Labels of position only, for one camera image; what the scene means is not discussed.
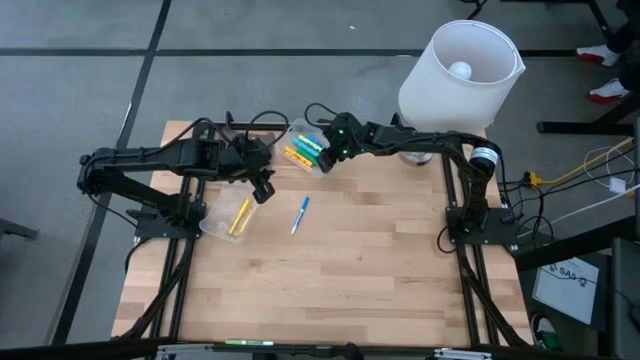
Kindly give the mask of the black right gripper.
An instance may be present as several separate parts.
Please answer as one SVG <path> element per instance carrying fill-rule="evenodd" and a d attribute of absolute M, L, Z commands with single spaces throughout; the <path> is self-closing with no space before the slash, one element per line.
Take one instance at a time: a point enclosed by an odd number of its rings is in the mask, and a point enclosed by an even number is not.
<path fill-rule="evenodd" d="M 334 158 L 354 158 L 365 153 L 373 154 L 375 146 L 371 140 L 374 134 L 373 123 L 361 123 L 351 113 L 336 115 L 323 131 L 329 146 L 317 157 L 321 172 L 327 174 L 331 170 L 329 163 L 333 163 Z"/>

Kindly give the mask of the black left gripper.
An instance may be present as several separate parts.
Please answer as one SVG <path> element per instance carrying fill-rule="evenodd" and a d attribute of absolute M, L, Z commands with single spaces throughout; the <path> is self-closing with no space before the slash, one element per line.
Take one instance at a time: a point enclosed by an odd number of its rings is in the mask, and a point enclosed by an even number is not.
<path fill-rule="evenodd" d="M 261 138 L 247 139 L 236 136 L 218 155 L 218 179 L 226 181 L 251 180 L 257 202 L 264 204 L 274 194 L 268 179 L 275 173 L 272 168 L 271 148 Z"/>

